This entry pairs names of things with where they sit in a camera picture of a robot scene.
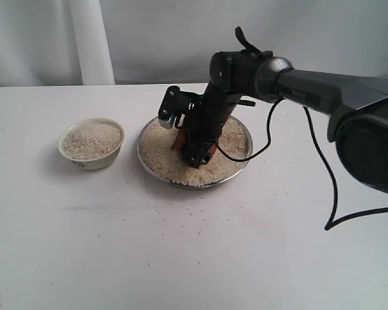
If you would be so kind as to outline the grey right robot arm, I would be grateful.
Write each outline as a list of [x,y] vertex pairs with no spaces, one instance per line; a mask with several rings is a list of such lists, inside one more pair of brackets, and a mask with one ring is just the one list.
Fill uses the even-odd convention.
[[199,167],[211,158],[222,127],[241,97],[268,103],[288,99],[329,117],[327,139],[347,172],[388,194],[388,77],[297,70],[271,51],[218,52],[210,80],[185,122],[182,158]]

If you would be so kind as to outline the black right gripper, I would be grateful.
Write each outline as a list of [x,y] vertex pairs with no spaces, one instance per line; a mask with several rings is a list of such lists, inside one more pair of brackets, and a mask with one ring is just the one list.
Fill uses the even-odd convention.
[[184,118],[180,142],[182,161],[192,168],[212,159],[222,127],[243,96],[269,101],[274,96],[274,75],[263,74],[273,52],[242,50],[217,52],[210,61],[210,80],[199,105]]

